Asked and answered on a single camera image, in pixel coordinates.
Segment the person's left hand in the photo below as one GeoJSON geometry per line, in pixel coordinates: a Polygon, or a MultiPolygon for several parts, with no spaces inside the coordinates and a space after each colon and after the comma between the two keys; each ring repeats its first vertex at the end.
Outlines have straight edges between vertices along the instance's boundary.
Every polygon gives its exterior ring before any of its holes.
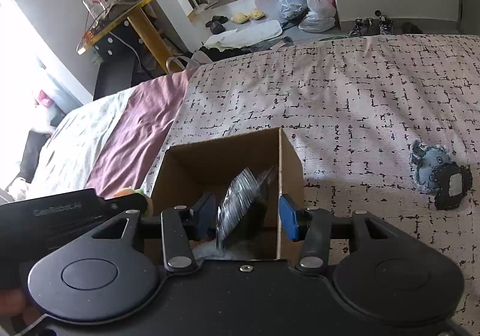
{"type": "Polygon", "coordinates": [[[2,317],[20,315],[27,326],[30,326],[40,317],[40,313],[34,306],[27,305],[24,293],[20,289],[1,290],[0,312],[2,317]]]}

